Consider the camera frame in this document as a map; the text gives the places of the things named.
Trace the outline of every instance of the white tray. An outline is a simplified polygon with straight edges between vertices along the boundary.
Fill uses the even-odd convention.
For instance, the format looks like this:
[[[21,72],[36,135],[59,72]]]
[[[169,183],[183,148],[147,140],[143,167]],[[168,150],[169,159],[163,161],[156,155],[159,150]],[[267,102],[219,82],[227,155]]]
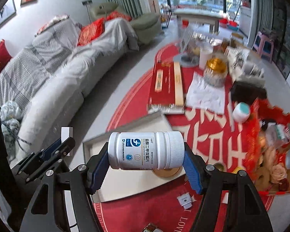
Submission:
[[[172,131],[166,117],[156,112],[126,124],[83,143],[85,162],[100,152],[112,132],[167,132]],[[183,168],[174,176],[160,178],[153,171],[126,171],[109,168],[102,187],[91,198],[95,203],[112,201],[142,193],[185,174]]]

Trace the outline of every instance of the power cord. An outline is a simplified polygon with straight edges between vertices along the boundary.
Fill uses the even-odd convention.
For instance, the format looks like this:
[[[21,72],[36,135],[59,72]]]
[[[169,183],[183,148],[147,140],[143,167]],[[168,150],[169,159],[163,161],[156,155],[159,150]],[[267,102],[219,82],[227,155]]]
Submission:
[[[87,3],[86,3],[86,8],[87,8],[87,13],[88,13],[89,21],[91,23],[91,19],[90,19],[90,15],[89,15],[89,11],[88,11],[88,4]]]

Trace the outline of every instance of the round wooden coaster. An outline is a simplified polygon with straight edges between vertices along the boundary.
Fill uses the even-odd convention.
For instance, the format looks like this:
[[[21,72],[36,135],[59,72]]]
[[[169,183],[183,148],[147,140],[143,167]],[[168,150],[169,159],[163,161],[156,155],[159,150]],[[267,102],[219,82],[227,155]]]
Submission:
[[[153,170],[154,174],[161,178],[168,178],[175,175],[181,167],[172,168],[172,169],[155,169]]]

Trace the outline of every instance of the white bottle with teal cap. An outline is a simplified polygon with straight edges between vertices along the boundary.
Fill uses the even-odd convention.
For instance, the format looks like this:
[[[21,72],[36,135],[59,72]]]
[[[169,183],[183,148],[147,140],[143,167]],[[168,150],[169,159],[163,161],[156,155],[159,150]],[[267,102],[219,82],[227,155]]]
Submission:
[[[183,136],[173,132],[131,132],[111,134],[108,161],[113,169],[171,169],[183,165]]]
[[[237,123],[244,123],[250,116],[250,107],[248,104],[240,102],[233,111],[233,119]]]

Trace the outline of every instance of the jar with gold lid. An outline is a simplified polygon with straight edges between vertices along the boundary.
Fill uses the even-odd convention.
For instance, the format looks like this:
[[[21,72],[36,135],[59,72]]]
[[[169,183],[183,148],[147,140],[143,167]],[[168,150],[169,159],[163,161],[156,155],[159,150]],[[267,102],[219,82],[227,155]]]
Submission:
[[[214,87],[223,87],[228,68],[224,61],[219,58],[207,60],[203,73],[204,81]]]

